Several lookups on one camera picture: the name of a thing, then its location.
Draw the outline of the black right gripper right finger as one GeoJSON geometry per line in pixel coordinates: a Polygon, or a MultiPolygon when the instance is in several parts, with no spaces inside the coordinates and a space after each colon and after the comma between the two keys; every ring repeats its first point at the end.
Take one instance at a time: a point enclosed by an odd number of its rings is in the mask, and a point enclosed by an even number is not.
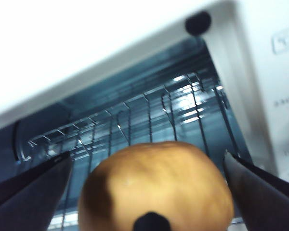
{"type": "Polygon", "coordinates": [[[289,231],[289,183],[226,151],[228,187],[249,231],[289,231]]]}

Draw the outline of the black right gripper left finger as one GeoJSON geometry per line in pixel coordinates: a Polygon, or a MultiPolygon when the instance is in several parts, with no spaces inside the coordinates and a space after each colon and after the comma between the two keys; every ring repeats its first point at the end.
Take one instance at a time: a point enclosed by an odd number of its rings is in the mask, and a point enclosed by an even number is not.
{"type": "Polygon", "coordinates": [[[0,231],[45,231],[71,175],[69,152],[0,183],[0,231]]]}

